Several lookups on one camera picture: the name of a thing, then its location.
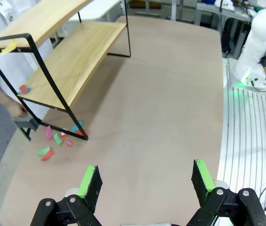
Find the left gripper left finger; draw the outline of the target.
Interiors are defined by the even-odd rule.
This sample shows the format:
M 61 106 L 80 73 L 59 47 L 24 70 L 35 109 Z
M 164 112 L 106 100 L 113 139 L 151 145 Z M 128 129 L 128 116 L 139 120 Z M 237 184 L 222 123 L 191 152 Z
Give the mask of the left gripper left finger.
M 56 202 L 42 199 L 31 221 L 32 226 L 99 226 L 95 217 L 98 196 L 102 187 L 98 166 L 88 166 L 78 191 Z

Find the person's right hand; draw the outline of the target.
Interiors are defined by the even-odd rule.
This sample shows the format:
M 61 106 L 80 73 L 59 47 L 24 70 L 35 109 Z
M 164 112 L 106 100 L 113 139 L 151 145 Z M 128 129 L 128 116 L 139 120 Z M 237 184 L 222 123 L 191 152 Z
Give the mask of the person's right hand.
M 17 101 L 9 102 L 6 104 L 6 108 L 14 118 L 25 118 L 28 115 L 28 111 Z

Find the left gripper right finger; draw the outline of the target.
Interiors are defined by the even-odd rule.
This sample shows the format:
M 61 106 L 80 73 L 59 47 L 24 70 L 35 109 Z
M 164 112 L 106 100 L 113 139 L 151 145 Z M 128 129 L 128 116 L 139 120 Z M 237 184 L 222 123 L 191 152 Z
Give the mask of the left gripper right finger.
M 234 226 L 266 226 L 266 215 L 256 192 L 243 188 L 234 193 L 217 187 L 204 160 L 193 161 L 191 181 L 200 208 L 188 226 L 213 226 L 218 218 L 228 218 Z

